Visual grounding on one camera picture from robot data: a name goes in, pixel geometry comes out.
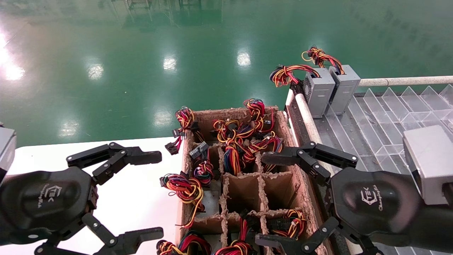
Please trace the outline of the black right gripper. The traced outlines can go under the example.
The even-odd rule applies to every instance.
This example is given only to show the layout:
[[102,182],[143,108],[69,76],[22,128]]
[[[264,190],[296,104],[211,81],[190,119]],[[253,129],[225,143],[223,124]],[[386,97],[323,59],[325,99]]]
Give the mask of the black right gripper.
[[[285,255],[315,255],[316,249],[333,232],[358,244],[363,255],[381,255],[372,243],[405,246],[410,243],[410,226],[423,204],[409,175],[388,171],[356,169],[355,155],[320,143],[285,147],[281,152],[264,152],[262,162],[277,166],[298,166],[317,184],[331,187],[333,210],[330,217],[304,243],[296,239],[257,234],[257,245],[278,248]],[[341,168],[333,176],[320,162]]]

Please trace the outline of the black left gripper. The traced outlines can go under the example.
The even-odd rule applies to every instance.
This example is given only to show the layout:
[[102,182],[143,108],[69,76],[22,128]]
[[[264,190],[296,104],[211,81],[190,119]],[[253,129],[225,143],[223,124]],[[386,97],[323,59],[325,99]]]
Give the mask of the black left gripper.
[[[68,169],[8,175],[1,185],[1,245],[26,245],[42,239],[35,255],[81,255],[58,248],[86,225],[103,243],[95,255],[132,255],[143,242],[161,239],[163,228],[128,231],[114,236],[92,213],[97,207],[97,186],[125,166],[157,164],[160,151],[123,147],[110,142],[67,157]],[[84,168],[103,163],[92,172]]]

